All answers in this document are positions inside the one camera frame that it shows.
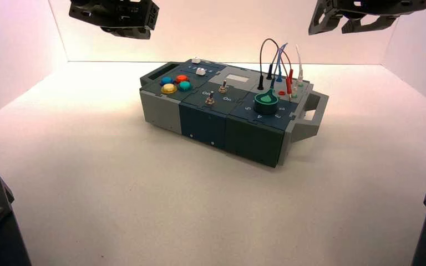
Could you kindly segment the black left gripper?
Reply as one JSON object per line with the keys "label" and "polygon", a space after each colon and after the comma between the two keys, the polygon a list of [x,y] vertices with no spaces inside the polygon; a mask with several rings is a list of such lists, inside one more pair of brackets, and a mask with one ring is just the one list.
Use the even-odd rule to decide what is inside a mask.
{"label": "black left gripper", "polygon": [[153,1],[71,1],[69,16],[116,37],[150,39],[159,10]]}

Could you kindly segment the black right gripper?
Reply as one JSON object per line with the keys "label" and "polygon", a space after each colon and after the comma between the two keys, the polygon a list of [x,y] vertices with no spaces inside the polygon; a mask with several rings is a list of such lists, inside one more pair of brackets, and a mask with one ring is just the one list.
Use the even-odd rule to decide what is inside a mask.
{"label": "black right gripper", "polygon": [[[342,34],[384,30],[402,14],[425,10],[426,1],[317,1],[317,6],[308,27],[309,35],[334,30],[343,16],[348,21],[341,28]],[[370,24],[362,24],[362,18],[366,15],[379,17]]]}

